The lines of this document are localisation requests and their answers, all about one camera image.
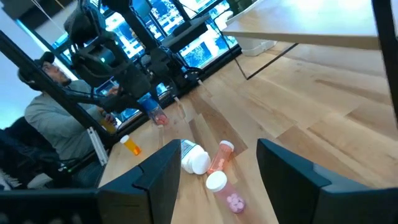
desk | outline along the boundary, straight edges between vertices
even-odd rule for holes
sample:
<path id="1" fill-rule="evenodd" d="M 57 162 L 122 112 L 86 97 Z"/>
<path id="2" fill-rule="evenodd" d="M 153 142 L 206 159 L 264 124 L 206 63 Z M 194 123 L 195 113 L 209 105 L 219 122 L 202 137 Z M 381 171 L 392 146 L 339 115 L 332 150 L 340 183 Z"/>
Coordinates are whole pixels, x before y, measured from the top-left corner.
<path id="1" fill-rule="evenodd" d="M 277 223 L 256 162 L 257 138 L 370 187 L 398 186 L 398 131 L 385 77 L 281 57 L 246 81 L 231 62 L 181 104 L 165 109 L 169 127 L 148 122 L 131 133 L 141 155 L 116 144 L 100 183 L 125 173 L 171 139 L 195 141 L 211 157 L 220 140 L 232 141 L 236 153 L 226 174 L 248 201 L 247 210 L 232 214 L 207 191 L 205 175 L 183 171 L 173 224 Z"/>
<path id="2" fill-rule="evenodd" d="M 391 2 L 397 15 L 398 1 Z M 371 0 L 266 0 L 248 10 L 223 33 L 301 44 L 379 49 Z"/>

man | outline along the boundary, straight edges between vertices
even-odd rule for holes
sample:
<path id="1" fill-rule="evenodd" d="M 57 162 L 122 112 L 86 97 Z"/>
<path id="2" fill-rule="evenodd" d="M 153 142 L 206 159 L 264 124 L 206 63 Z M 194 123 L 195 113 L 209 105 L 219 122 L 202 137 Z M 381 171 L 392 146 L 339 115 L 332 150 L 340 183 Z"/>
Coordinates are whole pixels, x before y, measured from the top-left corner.
<path id="1" fill-rule="evenodd" d="M 91 87 L 83 80 L 71 81 L 57 66 L 53 65 L 54 55 L 46 52 L 34 62 L 62 88 L 72 91 L 89 93 Z M 35 82 L 18 71 L 18 77 L 32 89 L 41 91 Z M 110 114 L 104 116 L 104 110 L 95 105 L 79 104 L 96 121 L 105 119 L 114 123 Z M 60 106 L 49 94 L 35 97 L 25 110 L 25 119 L 55 148 L 60 159 L 70 161 L 80 159 L 94 150 L 91 139 L 86 129 L 62 106 Z M 74 177 L 74 187 L 95 187 L 95 183 L 101 174 L 101 165 L 95 161 L 79 171 Z"/>

